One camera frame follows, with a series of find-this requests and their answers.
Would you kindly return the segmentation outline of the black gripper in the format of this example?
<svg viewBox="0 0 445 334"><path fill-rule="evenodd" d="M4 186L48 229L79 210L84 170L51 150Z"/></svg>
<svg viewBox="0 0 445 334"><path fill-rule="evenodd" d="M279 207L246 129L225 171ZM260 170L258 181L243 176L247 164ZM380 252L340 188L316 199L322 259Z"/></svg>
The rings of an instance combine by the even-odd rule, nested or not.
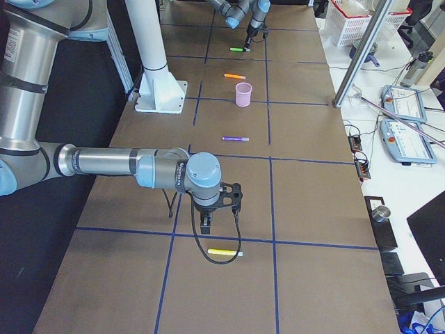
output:
<svg viewBox="0 0 445 334"><path fill-rule="evenodd" d="M197 203L194 203L193 206L200 213L200 233L207 234L211 231L212 215L217 207L214 205L202 206Z"/></svg>
<svg viewBox="0 0 445 334"><path fill-rule="evenodd" d="M248 27L246 30L246 33L247 33L247 35L246 35L245 43L243 46L243 51L250 51L252 39L253 39L253 37L255 37L257 35L257 28Z"/></svg>

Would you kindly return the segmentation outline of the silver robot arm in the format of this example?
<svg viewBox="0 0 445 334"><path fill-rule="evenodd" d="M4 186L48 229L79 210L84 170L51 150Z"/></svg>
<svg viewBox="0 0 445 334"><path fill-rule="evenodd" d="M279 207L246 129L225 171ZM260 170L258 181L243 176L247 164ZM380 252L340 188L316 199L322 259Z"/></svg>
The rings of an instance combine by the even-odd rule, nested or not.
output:
<svg viewBox="0 0 445 334"><path fill-rule="evenodd" d="M244 17L251 12L252 17L246 30L246 39L242 52L249 52L250 45L259 32L263 33L263 39L268 36L268 27L266 26L266 16L270 10L271 3L269 0L256 1L238 1L237 4L230 4L224 0L210 0L207 1L224 19L226 25L235 29L244 19Z"/></svg>
<svg viewBox="0 0 445 334"><path fill-rule="evenodd" d="M134 181L149 150L110 148L126 97L104 56L105 1L4 1L1 233L78 221L94 175Z"/></svg>

